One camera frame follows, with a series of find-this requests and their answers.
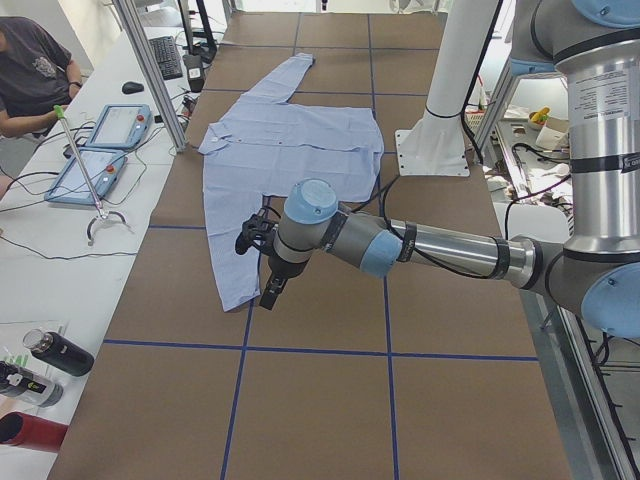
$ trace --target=light blue shirt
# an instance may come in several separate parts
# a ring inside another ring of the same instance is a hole
[[[231,237],[262,195],[287,196],[296,182],[321,178],[340,200],[360,202],[380,171],[384,145],[371,109],[287,103],[313,62],[305,53],[283,62],[209,125],[200,145],[207,234],[225,311],[259,295],[257,252],[239,257]]]

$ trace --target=yellow object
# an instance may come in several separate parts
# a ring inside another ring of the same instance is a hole
[[[533,123],[539,123],[543,121],[543,117],[547,115],[550,111],[551,109],[549,107],[544,107],[542,110],[539,110],[533,114],[533,117],[531,117],[531,121]]]

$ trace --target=computer mouse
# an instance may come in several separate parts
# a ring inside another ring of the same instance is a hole
[[[138,93],[144,90],[144,85],[138,82],[126,82],[122,85],[122,93],[130,95],[132,93]]]

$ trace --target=table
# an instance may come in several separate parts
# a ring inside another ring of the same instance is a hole
[[[187,137],[198,145],[243,91],[309,52],[291,101],[372,107],[385,183],[440,38],[429,15],[237,14]],[[318,253],[273,312],[225,314],[202,157],[178,158],[51,480],[570,477],[512,287],[421,265],[380,281]],[[496,234],[482,171],[470,173],[401,179],[389,216]]]
[[[149,38],[175,35],[177,31],[174,28],[147,29]],[[148,88],[133,95],[122,94],[120,88],[126,81],[146,85],[129,40],[123,33],[67,109],[66,116],[71,127],[96,120],[103,106],[109,103],[148,104],[152,113],[157,114]],[[166,87],[170,97],[188,90],[186,74],[182,78],[167,81]],[[179,105],[181,98],[176,98],[175,102]],[[151,132],[158,127],[152,124]],[[49,137],[60,131],[61,127],[56,125]],[[61,170],[66,163],[62,156],[66,143],[64,135],[44,143],[22,173]],[[129,155],[126,167],[107,199],[118,202],[133,188],[132,193],[122,205],[105,205],[123,213],[128,226],[114,223],[107,228],[95,230],[94,227],[95,243],[89,247],[85,229],[95,216],[93,207],[40,203],[2,212],[42,198],[35,198],[22,188],[12,188],[0,203],[3,236],[46,255],[137,252],[174,158],[173,145],[166,130],[157,132],[153,140],[138,153],[147,164],[139,184],[134,186],[144,167],[134,155]],[[42,192],[49,188],[52,181],[51,177],[29,177],[25,183],[35,191]],[[134,256],[125,256],[73,261],[44,260],[26,250],[0,242],[0,291],[4,299],[2,321],[59,321],[66,324],[65,336],[96,354],[134,259]],[[68,424],[87,377],[71,377],[56,369],[51,369],[51,372],[52,378],[64,387],[65,393],[58,404],[39,409],[38,415]],[[2,476],[13,480],[46,478],[55,457],[49,453],[3,447],[0,452]]]

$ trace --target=person's arm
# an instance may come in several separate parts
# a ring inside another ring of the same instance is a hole
[[[44,115],[30,117],[10,117],[6,110],[0,111],[0,135],[5,137],[19,137],[25,133],[36,132],[53,126],[58,117],[51,110]]]
[[[69,96],[73,99],[80,91],[80,85],[82,85],[82,74],[80,73],[80,66],[73,60],[69,60],[67,65],[67,80],[69,81]]]

